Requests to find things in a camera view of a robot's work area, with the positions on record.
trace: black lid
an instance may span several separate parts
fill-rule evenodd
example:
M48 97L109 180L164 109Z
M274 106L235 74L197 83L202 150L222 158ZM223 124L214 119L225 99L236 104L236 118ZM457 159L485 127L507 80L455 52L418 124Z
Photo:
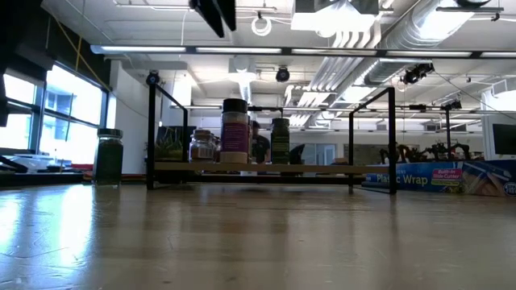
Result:
M290 119L287 118L274 118L273 126L290 126Z
M98 129L97 130L97 136L106 136L106 137L118 137L118 138L122 138L123 137L123 132L122 130L119 130L119 129Z
M226 112L248 112L248 103L245 100L237 98L225 99L223 102L223 113Z

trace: wooden shelf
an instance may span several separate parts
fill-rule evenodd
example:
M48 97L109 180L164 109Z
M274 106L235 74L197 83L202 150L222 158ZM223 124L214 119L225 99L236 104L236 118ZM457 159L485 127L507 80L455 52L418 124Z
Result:
M155 162L156 170L166 171L245 171L245 172L315 172L315 173L389 173L387 166L345 166L345 165L284 165L284 164L196 164L177 162Z

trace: green jar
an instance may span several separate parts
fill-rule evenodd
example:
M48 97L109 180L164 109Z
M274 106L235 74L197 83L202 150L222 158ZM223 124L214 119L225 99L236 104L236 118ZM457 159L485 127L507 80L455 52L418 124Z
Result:
M118 185L122 180L123 144L121 130L98 129L94 176L96 185Z
M288 164L290 151L290 122L287 118L274 118L271 132L271 160L273 164Z

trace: purple label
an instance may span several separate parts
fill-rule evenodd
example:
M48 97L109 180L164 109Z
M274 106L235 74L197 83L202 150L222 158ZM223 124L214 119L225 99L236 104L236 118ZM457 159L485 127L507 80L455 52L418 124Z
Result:
M244 152L249 150L249 127L243 123L223 124L221 152Z

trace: person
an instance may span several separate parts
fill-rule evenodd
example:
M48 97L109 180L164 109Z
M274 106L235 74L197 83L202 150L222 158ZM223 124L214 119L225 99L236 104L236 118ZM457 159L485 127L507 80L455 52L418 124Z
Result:
M271 143L264 136L260 136L260 124L252 121L252 157L258 164L271 160Z

